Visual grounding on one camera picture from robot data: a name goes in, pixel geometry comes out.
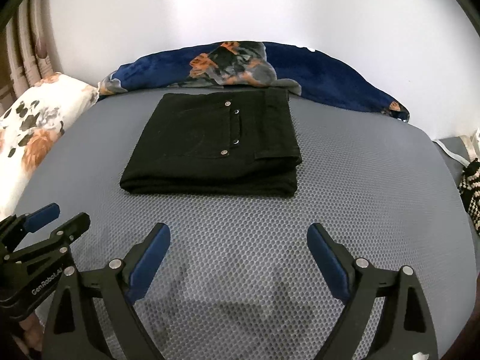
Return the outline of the person left hand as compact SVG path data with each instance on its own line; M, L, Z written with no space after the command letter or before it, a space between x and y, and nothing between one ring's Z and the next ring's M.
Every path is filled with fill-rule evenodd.
M43 326L35 313L30 314L25 320L19 321L23 335L14 336L14 340L23 354L28 355L30 350L42 351Z

